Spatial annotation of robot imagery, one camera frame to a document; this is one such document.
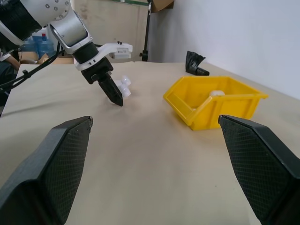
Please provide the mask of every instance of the yellow storage bin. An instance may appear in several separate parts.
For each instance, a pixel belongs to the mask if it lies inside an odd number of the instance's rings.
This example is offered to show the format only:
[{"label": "yellow storage bin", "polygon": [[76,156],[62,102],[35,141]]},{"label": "yellow storage bin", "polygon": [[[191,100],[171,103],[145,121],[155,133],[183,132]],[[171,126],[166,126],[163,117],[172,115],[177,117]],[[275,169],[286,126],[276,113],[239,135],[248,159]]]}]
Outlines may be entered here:
[{"label": "yellow storage bin", "polygon": [[[214,90],[225,93],[210,96]],[[185,76],[164,99],[192,130],[219,128],[219,115],[252,118],[261,98],[268,95],[227,76]]]}]

